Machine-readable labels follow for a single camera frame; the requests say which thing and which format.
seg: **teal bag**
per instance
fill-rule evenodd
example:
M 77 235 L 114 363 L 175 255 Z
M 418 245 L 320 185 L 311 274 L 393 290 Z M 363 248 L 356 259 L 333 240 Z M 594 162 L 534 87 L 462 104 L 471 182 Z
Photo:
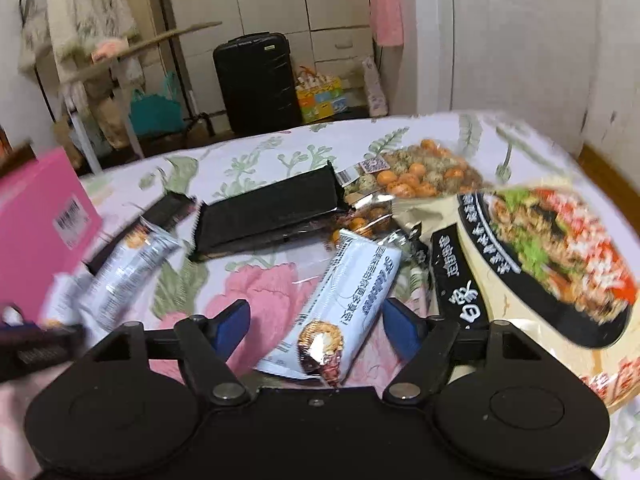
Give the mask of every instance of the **teal bag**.
M 174 72 L 166 75 L 163 95 L 144 94 L 138 89 L 133 91 L 129 119 L 137 136 L 152 137 L 184 129 L 175 80 Z

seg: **clothes rack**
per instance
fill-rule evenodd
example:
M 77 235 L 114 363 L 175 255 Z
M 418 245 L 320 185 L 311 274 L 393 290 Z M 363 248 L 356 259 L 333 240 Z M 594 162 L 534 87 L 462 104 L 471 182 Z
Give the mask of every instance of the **clothes rack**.
M 166 30 L 169 30 L 169 23 L 168 23 L 168 19 L 167 19 L 167 13 L 166 13 L 166 7 L 164 5 L 164 0 L 159 0 L 160 3 L 160 10 L 162 12 L 162 20 L 164 21 L 163 25 L 164 28 Z M 24 7 L 24 0 L 18 0 L 18 6 L 20 8 L 20 20 L 22 23 L 22 26 L 24 26 L 25 22 L 26 22 L 26 16 L 25 16 L 25 12 L 26 12 L 26 8 Z M 188 113 L 188 117 L 187 120 L 193 124 L 194 122 L 197 122 L 200 119 L 204 119 L 204 115 L 205 114 L 199 114 L 197 116 L 193 115 L 193 109 L 191 108 L 191 103 L 189 101 L 188 98 L 188 94 L 187 94 L 187 90 L 186 90 L 186 86 L 184 84 L 184 78 L 182 76 L 182 71 L 180 69 L 180 64 L 178 63 L 178 56 L 175 52 L 175 47 L 174 47 L 174 43 L 173 43 L 174 38 L 169 39 L 169 47 L 170 47 L 170 51 L 171 51 L 171 57 L 173 59 L 174 62 L 174 67 L 175 67 L 175 73 L 178 76 L 178 82 L 180 84 L 180 90 L 182 92 L 182 97 L 184 98 L 184 105 L 187 108 L 187 113 Z M 44 89 L 44 85 L 42 84 L 42 80 L 40 78 L 40 73 L 38 72 L 38 64 L 37 64 L 37 60 L 36 60 L 36 65 L 34 65 L 33 67 L 33 72 L 36 76 L 36 80 L 38 82 L 38 86 L 40 87 L 40 93 L 42 94 L 42 98 L 44 99 L 45 104 L 47 105 L 47 110 L 49 111 L 49 115 L 51 116 L 51 121 L 52 122 L 56 122 L 56 116 L 53 113 L 53 110 L 51 108 L 51 104 L 49 103 L 49 98 L 47 97 L 47 93 L 45 92 Z

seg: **black package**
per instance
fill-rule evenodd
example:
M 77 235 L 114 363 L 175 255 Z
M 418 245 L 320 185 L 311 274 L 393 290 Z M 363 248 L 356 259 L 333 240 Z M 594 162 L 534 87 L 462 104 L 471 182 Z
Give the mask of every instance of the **black package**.
M 330 164 L 242 195 L 203 205 L 192 262 L 254 250 L 330 227 L 348 211 Z
M 167 193 L 157 202 L 152 204 L 145 212 L 142 213 L 142 218 L 147 222 L 161 227 L 165 231 L 174 229 L 182 220 L 187 218 L 195 210 L 195 199 L 190 198 L 181 193 L 173 191 L 167 191 Z M 128 226 L 126 226 L 120 233 L 113 237 L 113 239 L 106 244 L 99 253 L 97 253 L 93 259 L 85 263 L 86 268 L 92 275 L 98 274 L 98 271 L 102 268 L 108 257 L 111 256 L 113 250 L 118 243 L 140 222 L 140 217 L 136 218 Z

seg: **beige food package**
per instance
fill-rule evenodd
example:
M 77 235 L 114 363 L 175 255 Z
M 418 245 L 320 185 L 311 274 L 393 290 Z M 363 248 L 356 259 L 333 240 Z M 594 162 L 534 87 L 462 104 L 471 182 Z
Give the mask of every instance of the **beige food package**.
M 460 314 L 462 328 L 482 321 L 476 304 L 485 320 L 512 322 L 610 412 L 640 392 L 635 277 L 567 182 L 395 200 L 393 212 L 405 230 L 421 224 L 433 249 L 432 308 Z

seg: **cabinet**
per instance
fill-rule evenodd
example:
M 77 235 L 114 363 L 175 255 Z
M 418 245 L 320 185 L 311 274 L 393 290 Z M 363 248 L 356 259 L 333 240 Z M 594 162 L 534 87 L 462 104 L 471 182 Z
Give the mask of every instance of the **cabinet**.
M 219 27 L 181 39 L 191 85 L 202 111 L 224 109 L 212 53 L 243 34 L 281 32 L 289 40 L 295 68 L 307 66 L 347 77 L 348 88 L 362 86 L 351 74 L 355 59 L 373 54 L 369 0 L 171 0 L 177 27 L 220 20 Z

